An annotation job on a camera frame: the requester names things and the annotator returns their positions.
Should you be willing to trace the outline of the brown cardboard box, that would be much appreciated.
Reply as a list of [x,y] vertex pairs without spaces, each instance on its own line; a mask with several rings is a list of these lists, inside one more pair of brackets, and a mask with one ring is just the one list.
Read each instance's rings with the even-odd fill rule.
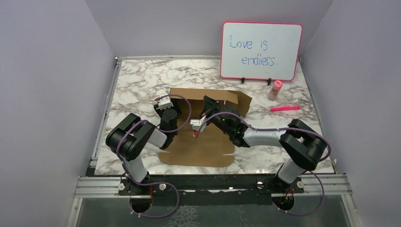
[[159,159],[165,164],[180,166],[227,167],[232,164],[235,145],[227,135],[209,123],[195,138],[186,120],[200,119],[204,96],[217,100],[222,107],[232,107],[242,117],[248,113],[252,97],[241,91],[177,87],[171,88],[169,93],[182,111],[177,123],[181,129],[172,143],[158,154]]

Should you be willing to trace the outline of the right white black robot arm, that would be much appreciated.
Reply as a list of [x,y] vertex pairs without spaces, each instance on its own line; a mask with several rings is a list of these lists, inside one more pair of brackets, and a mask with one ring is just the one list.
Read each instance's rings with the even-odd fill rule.
[[328,158],[324,151],[331,153],[327,139],[299,119],[293,119],[287,126],[257,128],[230,106],[222,107],[219,101],[208,96],[204,96],[203,103],[200,119],[190,122],[195,137],[206,126],[214,124],[237,147],[274,146],[287,152],[289,161],[280,167],[273,179],[273,187],[278,192],[289,189],[304,172],[315,170],[318,163]]

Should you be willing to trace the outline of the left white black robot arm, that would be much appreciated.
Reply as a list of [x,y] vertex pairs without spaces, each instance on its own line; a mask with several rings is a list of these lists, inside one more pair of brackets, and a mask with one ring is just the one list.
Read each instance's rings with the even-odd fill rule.
[[177,122],[182,115],[175,100],[166,109],[160,110],[157,104],[154,109],[160,117],[159,126],[131,113],[109,132],[105,140],[105,144],[122,161],[127,178],[132,180],[130,186],[137,194],[145,193],[149,183],[146,179],[148,171],[140,157],[142,150],[148,143],[166,149],[178,134]]

